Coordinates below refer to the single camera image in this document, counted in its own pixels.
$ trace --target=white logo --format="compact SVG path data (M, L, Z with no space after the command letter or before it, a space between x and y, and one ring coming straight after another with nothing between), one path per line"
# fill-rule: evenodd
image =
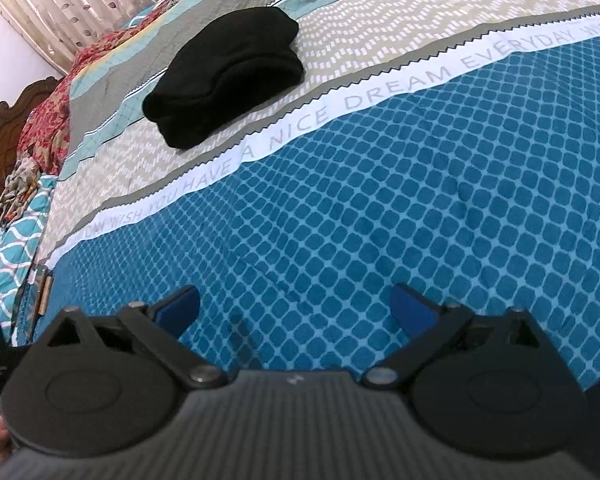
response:
M292 384L293 386L298 386L300 381L304 381L304 377L302 377L302 375L294 375L286 380L287 383Z

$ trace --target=teal and white patterned fabric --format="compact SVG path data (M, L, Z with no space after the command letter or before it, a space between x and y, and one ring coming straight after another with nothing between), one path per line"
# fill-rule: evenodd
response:
M27 278L46 225L57 179L43 175L40 189L21 218L8 229L0 229L0 325L5 338L9 336L16 294Z

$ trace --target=metal screw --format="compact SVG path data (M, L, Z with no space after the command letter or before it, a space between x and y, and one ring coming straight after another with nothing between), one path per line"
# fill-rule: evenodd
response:
M222 371L212 365L196 366L189 372L189 378L197 383L210 383L220 378Z
M398 374L391 368L376 366L366 373L366 380L377 386L388 386L398 380Z

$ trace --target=patterned bedspread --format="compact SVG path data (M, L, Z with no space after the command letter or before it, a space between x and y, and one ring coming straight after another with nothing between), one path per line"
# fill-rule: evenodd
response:
M168 148L144 95L256 5L298 20L305 81ZM38 251L50 314L193 283L183 341L210 361L361 372L406 341L387 299L408 282L528 308L583 386L600 378L600 0L183 0L71 96Z

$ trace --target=ribbed gray surface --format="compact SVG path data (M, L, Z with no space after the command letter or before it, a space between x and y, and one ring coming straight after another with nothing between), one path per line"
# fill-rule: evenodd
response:
M501 463L449 449L396 395L346 372L243 371L191 394L167 428L132 449L92 460L23 450L0 469L0 480L137 479L595 480L565 453Z

